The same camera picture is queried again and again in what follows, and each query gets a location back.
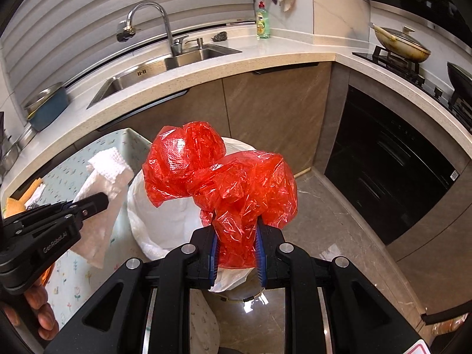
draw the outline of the dish soap bottle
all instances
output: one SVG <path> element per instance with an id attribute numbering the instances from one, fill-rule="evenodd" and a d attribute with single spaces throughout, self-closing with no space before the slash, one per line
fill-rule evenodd
<path id="1" fill-rule="evenodd" d="M 268 24 L 268 11 L 264 2 L 259 2 L 259 9 L 256 12 L 257 38 L 268 39 L 271 36 L 271 27 Z"/>

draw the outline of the chrome faucet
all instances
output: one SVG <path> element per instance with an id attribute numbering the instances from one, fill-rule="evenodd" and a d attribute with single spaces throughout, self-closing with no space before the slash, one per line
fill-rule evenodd
<path id="1" fill-rule="evenodd" d="M 150 0 L 140 2 L 138 5 L 136 5 L 133 9 L 129 11 L 126 20 L 121 21 L 119 23 L 117 30 L 118 42 L 126 42 L 136 34 L 137 29 L 132 24 L 133 16 L 135 15 L 138 9 L 146 5 L 153 6 L 162 14 L 162 18 L 164 19 L 164 26 L 166 27 L 167 41 L 169 42 L 169 47 L 171 48 L 172 55 L 175 57 L 177 55 L 182 54 L 183 37 L 174 40 L 167 12 L 162 7 L 162 5 Z"/>

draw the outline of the gas stove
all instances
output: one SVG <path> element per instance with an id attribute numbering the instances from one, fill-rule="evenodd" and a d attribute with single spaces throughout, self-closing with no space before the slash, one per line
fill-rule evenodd
<path id="1" fill-rule="evenodd" d="M 433 82 L 420 75 L 419 63 L 404 60 L 400 56 L 379 46 L 375 47 L 374 53 L 354 52 L 353 55 L 381 66 L 407 80 L 437 101 L 472 134 L 472 106 L 456 93 L 452 94 L 452 96 L 445 94 Z"/>

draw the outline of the countertop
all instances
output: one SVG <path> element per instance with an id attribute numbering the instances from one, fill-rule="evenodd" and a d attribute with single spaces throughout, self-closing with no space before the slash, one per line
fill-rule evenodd
<path id="1" fill-rule="evenodd" d="M 433 118 L 472 158 L 472 135 L 426 93 L 380 66 L 352 55 L 352 52 L 365 52 L 364 48 L 312 45 L 281 37 L 258 40 L 254 35 L 255 28 L 249 25 L 226 30 L 228 40 L 218 45 L 240 50 L 241 53 L 200 61 L 150 77 L 109 96 L 90 109 L 86 108 L 106 79 L 133 65 L 168 53 L 168 44 L 164 41 L 123 56 L 77 82 L 68 89 L 71 104 L 33 138 L 4 177 L 1 203 L 4 204 L 6 197 L 56 154 L 133 109 L 204 82 L 292 63 L 336 61 L 381 82 Z M 195 33 L 190 39 L 203 37 L 204 42 L 208 43 L 217 31 Z"/>

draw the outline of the human hand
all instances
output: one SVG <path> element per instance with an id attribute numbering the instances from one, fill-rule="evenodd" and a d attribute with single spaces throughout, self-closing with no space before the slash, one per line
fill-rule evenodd
<path id="1" fill-rule="evenodd" d="M 23 295 L 31 308 L 37 310 L 40 325 L 38 329 L 39 336 L 46 341 L 50 341 L 59 332 L 59 324 L 54 317 L 51 306 L 48 304 L 48 293 L 41 285 L 41 280 L 37 280 Z M 10 323 L 15 327 L 19 326 L 20 316 L 18 313 L 7 304 L 2 304 L 1 307 Z"/>

